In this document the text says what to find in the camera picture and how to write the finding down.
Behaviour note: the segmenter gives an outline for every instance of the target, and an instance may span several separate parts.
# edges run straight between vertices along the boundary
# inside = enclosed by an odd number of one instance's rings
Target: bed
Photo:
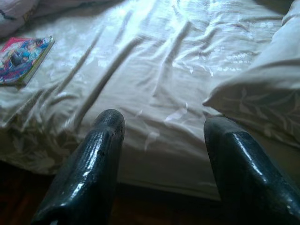
[[[0,159],[54,174],[113,108],[126,121],[119,182],[218,200],[203,125],[220,113],[202,102],[251,65],[291,2],[124,0],[33,19],[14,36],[56,43],[25,88],[0,89]],[[246,128],[300,184],[297,147]]]

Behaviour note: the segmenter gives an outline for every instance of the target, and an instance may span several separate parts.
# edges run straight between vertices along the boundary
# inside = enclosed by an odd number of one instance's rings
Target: colorful book cover
[[[12,37],[0,50],[0,85],[26,85],[54,44],[52,37]]]

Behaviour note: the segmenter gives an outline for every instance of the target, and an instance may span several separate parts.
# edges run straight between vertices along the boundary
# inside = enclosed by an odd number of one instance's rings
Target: wrinkled bedsheet
[[[0,89],[0,159],[55,173],[98,114],[114,108],[126,119],[120,182],[218,199],[203,136],[218,112],[202,101],[249,67],[289,6],[124,0],[33,20],[17,35],[56,43],[25,88]],[[290,152],[291,161],[275,155],[293,171]]]

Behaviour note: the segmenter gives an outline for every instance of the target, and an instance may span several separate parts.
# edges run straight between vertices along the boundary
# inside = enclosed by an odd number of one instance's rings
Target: mattress
[[[37,18],[55,45],[23,89],[0,89],[0,159],[53,174],[105,109],[126,120],[119,182],[219,199],[202,106],[281,27],[289,1],[124,0]],[[297,181],[300,153],[258,135]]]

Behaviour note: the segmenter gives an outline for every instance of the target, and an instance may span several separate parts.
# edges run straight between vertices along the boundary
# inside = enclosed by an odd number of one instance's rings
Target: wooden floor
[[[30,224],[52,177],[0,163],[0,225]],[[110,225],[225,225],[224,222],[163,203],[117,197]]]

